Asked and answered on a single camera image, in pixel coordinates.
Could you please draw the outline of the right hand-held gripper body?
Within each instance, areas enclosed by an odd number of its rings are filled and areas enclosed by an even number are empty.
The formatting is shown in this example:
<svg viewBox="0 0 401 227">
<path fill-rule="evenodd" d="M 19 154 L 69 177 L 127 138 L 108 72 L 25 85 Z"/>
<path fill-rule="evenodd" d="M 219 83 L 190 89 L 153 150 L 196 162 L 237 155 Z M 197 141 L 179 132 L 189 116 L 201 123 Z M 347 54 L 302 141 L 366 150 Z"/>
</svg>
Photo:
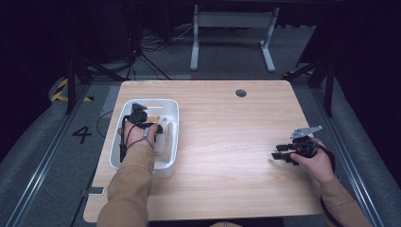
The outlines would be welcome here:
<svg viewBox="0 0 401 227">
<path fill-rule="evenodd" d="M 314 157 L 317 153 L 318 143 L 312 141 L 309 137 L 309 134 L 320 131 L 322 128 L 322 126 L 318 126 L 295 129 L 290 136 L 292 143 L 289 145 L 289 148 L 305 158 Z"/>
</svg>

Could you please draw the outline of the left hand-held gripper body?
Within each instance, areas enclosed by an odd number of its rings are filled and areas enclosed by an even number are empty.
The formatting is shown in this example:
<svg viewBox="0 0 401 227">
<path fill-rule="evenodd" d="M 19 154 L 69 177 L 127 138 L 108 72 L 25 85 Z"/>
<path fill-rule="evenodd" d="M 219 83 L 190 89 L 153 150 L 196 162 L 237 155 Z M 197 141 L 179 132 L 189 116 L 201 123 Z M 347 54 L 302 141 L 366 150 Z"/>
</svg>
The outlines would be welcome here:
<svg viewBox="0 0 401 227">
<path fill-rule="evenodd" d="M 128 116 L 128 120 L 132 123 L 142 123 L 148 121 L 148 114 L 146 110 L 148 108 L 137 102 L 133 102 L 131 105 L 131 114 Z"/>
</svg>

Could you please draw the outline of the white plastic bin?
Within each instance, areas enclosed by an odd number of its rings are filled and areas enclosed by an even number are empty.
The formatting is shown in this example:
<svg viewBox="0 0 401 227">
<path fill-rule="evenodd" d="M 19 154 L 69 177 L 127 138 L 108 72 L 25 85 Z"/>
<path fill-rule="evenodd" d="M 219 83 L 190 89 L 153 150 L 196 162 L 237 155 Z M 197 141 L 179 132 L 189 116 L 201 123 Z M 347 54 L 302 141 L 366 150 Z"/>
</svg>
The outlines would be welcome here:
<svg viewBox="0 0 401 227">
<path fill-rule="evenodd" d="M 175 172 L 175 160 L 178 146 L 178 134 L 179 134 L 179 106 L 175 100 L 172 99 L 132 99 L 126 102 L 123 106 L 121 114 L 115 127 L 115 134 L 113 136 L 111 154 L 110 154 L 110 165 L 114 169 L 120 168 L 122 162 L 121 138 L 118 134 L 118 129 L 122 128 L 123 125 L 129 121 L 128 116 L 131 114 L 131 105 L 133 102 L 137 102 L 146 106 L 148 109 L 146 113 L 149 115 L 164 115 L 166 117 L 166 123 L 171 122 L 173 124 L 172 132 L 172 148 L 170 153 L 170 160 L 168 162 L 157 162 L 155 156 L 155 164 L 153 176 L 156 178 L 168 178 Z M 142 122 L 137 123 L 142 129 L 147 128 L 151 123 Z"/>
</svg>

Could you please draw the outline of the person's left hand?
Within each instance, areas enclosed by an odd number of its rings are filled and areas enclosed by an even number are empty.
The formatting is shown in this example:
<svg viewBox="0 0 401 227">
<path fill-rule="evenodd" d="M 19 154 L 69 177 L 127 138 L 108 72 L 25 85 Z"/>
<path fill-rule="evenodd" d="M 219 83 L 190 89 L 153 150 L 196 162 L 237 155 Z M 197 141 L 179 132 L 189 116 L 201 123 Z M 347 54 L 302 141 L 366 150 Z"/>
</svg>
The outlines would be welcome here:
<svg viewBox="0 0 401 227">
<path fill-rule="evenodd" d="M 145 145 L 152 148 L 157 129 L 158 126 L 156 124 L 152 124 L 143 130 L 134 126 L 131 122 L 126 122 L 122 128 L 118 129 L 118 134 L 123 136 L 121 142 L 126 148 L 130 148 L 133 145 Z"/>
</svg>

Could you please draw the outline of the person's right hand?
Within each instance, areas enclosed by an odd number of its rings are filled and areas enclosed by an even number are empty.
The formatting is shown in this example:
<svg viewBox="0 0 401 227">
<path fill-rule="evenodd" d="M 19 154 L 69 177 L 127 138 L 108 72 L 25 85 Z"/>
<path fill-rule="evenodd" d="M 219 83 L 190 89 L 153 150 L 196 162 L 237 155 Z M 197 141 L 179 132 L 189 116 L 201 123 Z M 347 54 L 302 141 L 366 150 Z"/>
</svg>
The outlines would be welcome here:
<svg viewBox="0 0 401 227">
<path fill-rule="evenodd" d="M 312 158 L 305 158 L 301 155 L 292 153 L 290 157 L 304 166 L 307 172 L 319 183 L 334 180 L 337 178 L 333 171 L 329 156 L 322 150 L 318 149 L 317 153 Z"/>
</svg>

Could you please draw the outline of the black metal stand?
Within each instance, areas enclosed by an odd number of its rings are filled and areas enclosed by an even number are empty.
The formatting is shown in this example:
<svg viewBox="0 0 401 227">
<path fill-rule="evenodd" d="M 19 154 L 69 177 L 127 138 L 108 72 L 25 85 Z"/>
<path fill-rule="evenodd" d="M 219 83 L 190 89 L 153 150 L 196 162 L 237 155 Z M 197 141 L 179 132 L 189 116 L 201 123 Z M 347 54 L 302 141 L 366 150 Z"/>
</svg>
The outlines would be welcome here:
<svg viewBox="0 0 401 227">
<path fill-rule="evenodd" d="M 107 69 L 100 63 L 88 60 L 79 55 L 72 56 L 69 62 L 68 75 L 67 75 L 68 105 L 66 114 L 70 114 L 74 110 L 76 104 L 78 103 L 75 79 L 78 79 L 82 85 L 90 85 L 93 80 L 92 74 L 90 73 L 88 67 L 96 69 L 98 72 L 107 76 L 110 79 L 116 81 L 126 81 L 125 78 L 118 76 L 115 72 L 113 72 L 110 69 Z"/>
<path fill-rule="evenodd" d="M 329 117 L 332 116 L 332 96 L 334 88 L 334 78 L 332 62 L 327 60 L 318 60 L 310 63 L 294 72 L 286 72 L 283 80 L 293 81 L 301 75 L 306 75 L 311 71 L 311 76 L 307 81 L 309 88 L 319 88 L 325 82 L 323 106 Z"/>
</svg>

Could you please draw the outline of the metal floor rail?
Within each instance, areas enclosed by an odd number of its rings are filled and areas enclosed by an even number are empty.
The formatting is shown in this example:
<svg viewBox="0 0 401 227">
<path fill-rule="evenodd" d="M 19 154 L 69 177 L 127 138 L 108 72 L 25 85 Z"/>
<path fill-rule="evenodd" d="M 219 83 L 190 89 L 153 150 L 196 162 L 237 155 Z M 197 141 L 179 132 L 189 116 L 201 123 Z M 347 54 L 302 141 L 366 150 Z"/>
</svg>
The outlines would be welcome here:
<svg viewBox="0 0 401 227">
<path fill-rule="evenodd" d="M 44 154 L 44 157 L 31 175 L 24 193 L 16 204 L 4 227 L 20 227 L 23 219 L 26 216 L 27 210 L 34 201 L 51 165 L 54 162 L 55 157 L 60 150 L 61 140 L 64 138 L 64 135 L 66 134 L 67 129 L 78 110 L 78 107 L 82 103 L 84 97 L 87 95 L 89 89 L 89 85 L 82 85 L 76 92 L 76 103 L 72 105 L 72 109 L 69 111 L 69 113 L 62 118 L 62 121 L 56 133 L 54 134 L 51 143 Z"/>
<path fill-rule="evenodd" d="M 344 171 L 352 185 L 353 191 L 356 194 L 357 201 L 361 206 L 363 213 L 366 215 L 368 220 L 373 224 L 374 227 L 384 227 L 383 221 L 377 212 L 377 209 L 372 201 L 372 198 L 367 190 L 367 187 L 362 180 L 355 163 L 353 162 L 347 147 L 345 146 L 340 132 L 335 125 L 335 121 L 332 117 L 328 115 L 324 107 L 323 95 L 318 89 L 310 90 L 313 99 L 318 105 L 321 115 L 323 116 L 324 122 L 328 131 L 330 132 L 335 147 L 337 149 L 337 154 L 340 158 L 340 162 L 344 168 Z"/>
</svg>

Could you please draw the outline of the grey table bracket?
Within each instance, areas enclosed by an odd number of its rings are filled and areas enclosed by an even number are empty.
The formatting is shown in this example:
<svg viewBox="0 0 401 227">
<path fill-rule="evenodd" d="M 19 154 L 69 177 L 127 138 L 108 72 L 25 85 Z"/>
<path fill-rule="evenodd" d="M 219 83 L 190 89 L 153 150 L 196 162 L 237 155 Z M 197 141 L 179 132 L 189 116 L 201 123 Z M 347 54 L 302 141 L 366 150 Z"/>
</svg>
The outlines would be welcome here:
<svg viewBox="0 0 401 227">
<path fill-rule="evenodd" d="M 88 197 L 92 195 L 103 195 L 105 191 L 104 187 L 89 187 L 84 188 L 80 191 L 82 197 Z"/>
</svg>

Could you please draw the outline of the white metal desk frame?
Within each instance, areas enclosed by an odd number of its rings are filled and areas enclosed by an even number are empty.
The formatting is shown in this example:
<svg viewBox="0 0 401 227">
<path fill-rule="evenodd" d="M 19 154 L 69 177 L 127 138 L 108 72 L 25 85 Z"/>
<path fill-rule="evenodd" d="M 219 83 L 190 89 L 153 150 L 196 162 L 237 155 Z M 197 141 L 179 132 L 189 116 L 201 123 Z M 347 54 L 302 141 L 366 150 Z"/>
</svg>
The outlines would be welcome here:
<svg viewBox="0 0 401 227">
<path fill-rule="evenodd" d="M 198 70 L 200 54 L 200 27 L 243 27 L 243 28 L 265 28 L 266 39 L 259 42 L 265 64 L 269 72 L 275 71 L 269 46 L 272 33 L 279 15 L 279 8 L 269 12 L 233 12 L 233 11 L 206 11 L 200 10 L 199 5 L 194 6 L 193 14 L 193 45 L 190 60 L 190 69 Z"/>
</svg>

